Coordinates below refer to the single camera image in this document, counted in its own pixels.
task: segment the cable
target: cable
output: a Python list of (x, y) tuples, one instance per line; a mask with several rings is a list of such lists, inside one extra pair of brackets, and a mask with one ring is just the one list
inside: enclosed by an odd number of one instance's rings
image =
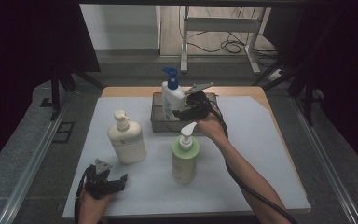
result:
[[(213, 110), (212, 108), (209, 108), (210, 112), (212, 112), (220, 121), (220, 124), (222, 124), (223, 130), (225, 132), (226, 138), (228, 138), (228, 130), (227, 130), (227, 125), (223, 120), (223, 115), (219, 109), (219, 107), (217, 106), (217, 103), (210, 101), (211, 103), (213, 103), (217, 110), (219, 112), (216, 112), (215, 110)], [(234, 181), (244, 190), (246, 190), (247, 192), (249, 192), (250, 194), (252, 194), (253, 196), (255, 196), (258, 200), (260, 200), (261, 202), (265, 203), (266, 205), (268, 205), (269, 207), (271, 207), (272, 209), (274, 209), (276, 212), (278, 212), (279, 214), (281, 214), (283, 217), (285, 217), (290, 223), (292, 224), (297, 224), (297, 221), (292, 218), (292, 216), (290, 216), (290, 214), (288, 214), (285, 210), (283, 210), (282, 208), (280, 208), (280, 206), (278, 206), (276, 203), (270, 201), (269, 199), (265, 198), (263, 195), (257, 193), (255, 190), (249, 188), (247, 185), (245, 185), (242, 181), (240, 181), (240, 179), (234, 174), (234, 172), (231, 170), (231, 168), (229, 167), (229, 165), (226, 163), (226, 167), (228, 170), (228, 173), (231, 175), (231, 177), (234, 179)]]

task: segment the forearm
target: forearm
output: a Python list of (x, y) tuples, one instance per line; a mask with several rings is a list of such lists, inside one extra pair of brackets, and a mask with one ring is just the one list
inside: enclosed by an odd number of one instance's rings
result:
[[(257, 170), (235, 149), (225, 137), (213, 138), (227, 165), (235, 176), (246, 186), (284, 209), (284, 205), (274, 188)], [(261, 223), (289, 223), (275, 210), (258, 200), (254, 195), (241, 190)]]

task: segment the white pump head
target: white pump head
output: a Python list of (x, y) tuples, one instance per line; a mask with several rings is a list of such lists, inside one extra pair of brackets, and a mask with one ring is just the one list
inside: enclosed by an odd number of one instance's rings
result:
[(181, 133), (182, 137), (180, 138), (180, 148), (183, 150), (189, 150), (193, 146), (193, 140), (191, 139), (191, 134), (193, 133), (194, 127), (196, 127), (197, 123), (192, 122), (185, 127), (182, 128)]
[(115, 112), (115, 120), (117, 121), (117, 129), (119, 131), (125, 132), (130, 128), (130, 118), (126, 116), (126, 111), (117, 110)]

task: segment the wall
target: wall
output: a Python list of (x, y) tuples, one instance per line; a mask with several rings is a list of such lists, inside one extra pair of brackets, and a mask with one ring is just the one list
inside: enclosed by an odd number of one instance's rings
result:
[(80, 6), (95, 50), (159, 49), (159, 6)]

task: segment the gray floor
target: gray floor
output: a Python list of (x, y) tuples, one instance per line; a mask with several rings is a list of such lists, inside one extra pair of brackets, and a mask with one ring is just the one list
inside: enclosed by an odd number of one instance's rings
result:
[[(108, 86), (159, 86), (165, 79), (163, 66), (179, 66), (179, 58), (121, 55), (120, 59), (100, 58), (102, 72), (92, 74)], [(69, 188), (87, 135), (93, 109), (102, 90), (74, 76), (76, 92), (67, 93), (69, 105), (62, 122), (73, 122), (74, 129), (67, 143), (52, 142), (37, 171), (25, 199), (14, 216), (14, 223), (73, 223), (62, 218)], [(243, 58), (191, 58), (189, 71), (181, 75), (182, 85), (210, 82), (216, 86), (246, 86), (256, 77)], [(299, 223), (354, 223), (345, 213), (342, 197), (334, 187), (329, 173), (318, 157), (307, 128), (301, 122), (295, 102), (286, 89), (289, 82), (267, 92), (269, 103), (281, 128), (283, 138), (293, 158), (299, 177), (309, 196), (312, 210), (295, 215)], [(51, 116), (51, 108), (40, 107), (43, 98), (50, 98), (49, 83), (34, 90), (34, 101), (21, 124), (0, 154), (0, 215), (22, 172), (42, 139)], [(339, 180), (349, 193), (358, 211), (358, 157), (339, 132), (325, 117), (318, 103), (313, 104), (314, 126)], [(56, 134), (56, 140), (62, 137)], [(244, 217), (214, 217), (194, 219), (115, 219), (115, 223), (242, 223)]]

